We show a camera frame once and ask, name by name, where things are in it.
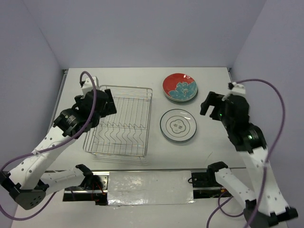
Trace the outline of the red teal wave plate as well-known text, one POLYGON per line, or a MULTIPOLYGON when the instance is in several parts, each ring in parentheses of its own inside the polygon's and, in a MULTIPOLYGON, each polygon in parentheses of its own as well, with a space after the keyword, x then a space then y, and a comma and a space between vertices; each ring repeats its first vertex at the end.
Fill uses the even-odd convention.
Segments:
POLYGON ((182 91, 188 89, 194 92, 198 89, 196 81, 187 74, 174 73, 167 76, 162 83, 163 92, 168 93, 171 90, 182 91))
POLYGON ((198 89, 191 92, 188 89, 182 89, 182 91, 171 90, 168 93, 164 92, 164 95, 171 101, 177 103, 186 103, 194 99, 198 94, 198 89))

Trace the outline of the white plate grey line pattern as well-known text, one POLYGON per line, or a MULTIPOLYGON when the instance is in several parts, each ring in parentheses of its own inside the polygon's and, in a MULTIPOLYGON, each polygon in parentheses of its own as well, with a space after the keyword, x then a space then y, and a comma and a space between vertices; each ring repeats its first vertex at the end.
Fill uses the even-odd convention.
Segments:
POLYGON ((160 119, 160 130, 168 137, 185 139, 196 134, 197 122, 194 116, 182 109, 171 109, 160 119))

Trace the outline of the white plate teal rim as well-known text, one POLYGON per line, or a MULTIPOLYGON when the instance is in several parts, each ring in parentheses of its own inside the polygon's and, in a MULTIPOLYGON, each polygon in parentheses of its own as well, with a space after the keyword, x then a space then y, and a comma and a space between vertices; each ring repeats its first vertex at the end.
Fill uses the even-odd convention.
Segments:
POLYGON ((172 143, 187 143, 187 142, 191 141, 192 138, 194 138, 195 134, 193 134, 191 136, 187 136, 185 139, 172 138, 172 137, 166 136, 165 134, 163 134, 163 136, 166 140, 168 140, 169 142, 172 142, 172 143))

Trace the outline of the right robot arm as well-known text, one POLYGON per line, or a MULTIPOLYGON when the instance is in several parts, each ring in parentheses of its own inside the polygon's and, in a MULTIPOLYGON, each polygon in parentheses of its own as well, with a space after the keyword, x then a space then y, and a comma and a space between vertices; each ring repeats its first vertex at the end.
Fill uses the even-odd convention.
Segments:
POLYGON ((207 182, 212 186, 221 185, 235 198, 250 228, 269 228, 297 218, 296 208, 284 199, 267 161, 264 135, 249 121, 245 97, 209 92, 201 104, 200 114, 205 115, 210 106, 214 107, 210 118, 222 122, 230 142, 244 161, 253 188, 248 188, 222 161, 208 166, 207 182))

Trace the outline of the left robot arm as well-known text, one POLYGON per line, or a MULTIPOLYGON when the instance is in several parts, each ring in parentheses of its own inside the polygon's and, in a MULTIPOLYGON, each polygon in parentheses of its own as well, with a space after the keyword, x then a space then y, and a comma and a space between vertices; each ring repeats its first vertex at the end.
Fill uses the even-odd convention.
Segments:
POLYGON ((90 91, 75 97, 75 104, 63 110, 41 143, 18 166, 0 173, 0 184, 25 210, 36 207, 47 195, 68 187, 86 190, 97 180, 83 164, 71 169, 47 173, 58 156, 84 132, 98 126, 101 118, 116 114, 110 89, 90 91))

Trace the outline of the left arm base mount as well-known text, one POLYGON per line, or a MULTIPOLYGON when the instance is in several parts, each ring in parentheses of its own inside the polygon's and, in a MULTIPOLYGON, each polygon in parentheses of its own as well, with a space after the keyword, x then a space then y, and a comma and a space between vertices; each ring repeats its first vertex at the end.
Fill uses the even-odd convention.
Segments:
POLYGON ((79 186, 65 188, 64 202, 91 201, 98 206, 107 206, 109 173, 103 171, 91 171, 83 164, 76 166, 84 174, 84 179, 79 186))

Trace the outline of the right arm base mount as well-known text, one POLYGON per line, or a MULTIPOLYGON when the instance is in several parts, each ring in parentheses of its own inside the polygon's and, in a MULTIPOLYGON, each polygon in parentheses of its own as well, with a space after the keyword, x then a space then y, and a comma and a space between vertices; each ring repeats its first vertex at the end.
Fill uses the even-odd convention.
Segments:
POLYGON ((205 171, 195 171, 191 173, 188 183, 193 187, 194 199, 211 199, 218 198, 224 187, 216 182, 215 172, 228 166, 220 161, 207 167, 205 171))

